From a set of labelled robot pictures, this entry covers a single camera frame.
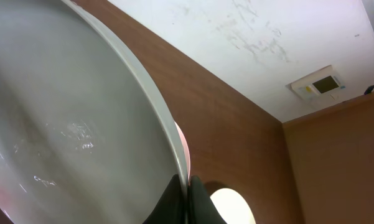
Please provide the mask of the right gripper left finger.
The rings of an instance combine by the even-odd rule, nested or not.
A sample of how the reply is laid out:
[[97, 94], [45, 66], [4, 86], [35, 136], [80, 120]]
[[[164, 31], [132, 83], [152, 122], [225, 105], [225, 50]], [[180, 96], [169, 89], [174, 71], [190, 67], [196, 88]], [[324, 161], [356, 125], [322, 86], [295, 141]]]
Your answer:
[[143, 224], [183, 224], [186, 221], [184, 195], [179, 176], [174, 175]]

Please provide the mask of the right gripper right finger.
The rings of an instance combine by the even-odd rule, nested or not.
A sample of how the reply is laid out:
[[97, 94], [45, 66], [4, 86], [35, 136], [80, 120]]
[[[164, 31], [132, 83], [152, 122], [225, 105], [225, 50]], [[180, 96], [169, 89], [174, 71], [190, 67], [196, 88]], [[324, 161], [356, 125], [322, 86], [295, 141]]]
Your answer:
[[204, 184], [196, 175], [190, 178], [188, 211], [191, 224], [226, 224], [215, 208]]

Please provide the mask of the cream white plate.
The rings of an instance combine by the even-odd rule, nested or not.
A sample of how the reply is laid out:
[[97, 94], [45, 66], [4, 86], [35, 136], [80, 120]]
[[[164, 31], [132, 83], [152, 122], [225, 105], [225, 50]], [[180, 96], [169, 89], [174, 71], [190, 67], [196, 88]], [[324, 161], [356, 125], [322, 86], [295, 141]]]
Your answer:
[[237, 191], [222, 188], [211, 194], [210, 198], [227, 224], [256, 224], [249, 205]]

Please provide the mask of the pale green plate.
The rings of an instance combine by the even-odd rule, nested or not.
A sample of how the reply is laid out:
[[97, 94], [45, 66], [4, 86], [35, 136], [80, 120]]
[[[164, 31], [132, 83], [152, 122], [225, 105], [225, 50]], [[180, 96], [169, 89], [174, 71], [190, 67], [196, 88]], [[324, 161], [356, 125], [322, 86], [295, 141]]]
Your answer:
[[14, 223], [143, 223], [188, 171], [158, 87], [71, 1], [0, 0], [0, 209]]

